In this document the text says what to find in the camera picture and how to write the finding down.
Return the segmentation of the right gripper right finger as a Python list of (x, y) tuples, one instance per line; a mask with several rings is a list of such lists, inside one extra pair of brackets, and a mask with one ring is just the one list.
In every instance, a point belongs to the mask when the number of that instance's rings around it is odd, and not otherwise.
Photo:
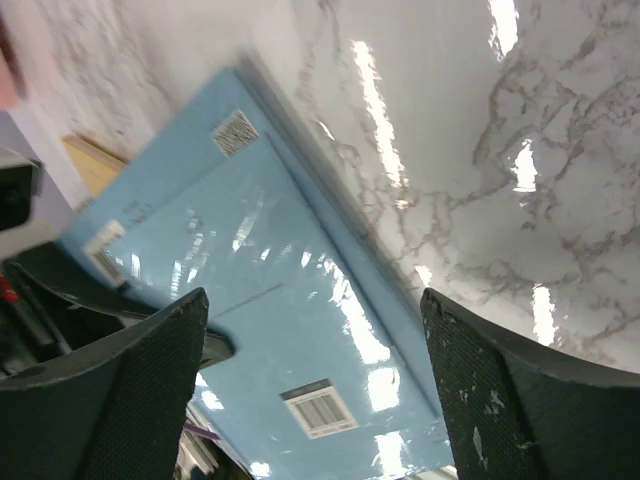
[(638, 478), (638, 374), (543, 346), (431, 288), (420, 308), (459, 478)]

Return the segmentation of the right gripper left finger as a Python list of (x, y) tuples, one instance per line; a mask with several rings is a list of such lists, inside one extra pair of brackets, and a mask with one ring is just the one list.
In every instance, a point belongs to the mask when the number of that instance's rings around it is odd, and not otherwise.
[(209, 302), (143, 321), (1, 383), (4, 479), (170, 479)]

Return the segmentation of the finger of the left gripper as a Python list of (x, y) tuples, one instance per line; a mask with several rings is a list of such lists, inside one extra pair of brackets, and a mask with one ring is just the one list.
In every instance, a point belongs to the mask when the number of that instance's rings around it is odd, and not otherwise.
[(111, 289), (54, 244), (1, 261), (1, 378), (133, 327), (158, 309)]

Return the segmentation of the light blue book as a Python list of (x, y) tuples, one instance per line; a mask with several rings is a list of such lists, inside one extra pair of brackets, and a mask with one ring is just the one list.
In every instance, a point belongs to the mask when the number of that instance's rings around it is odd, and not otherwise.
[(62, 235), (154, 307), (195, 288), (234, 354), (192, 408), (257, 479), (398, 479), (453, 455), (416, 309), (249, 85), (215, 76)]

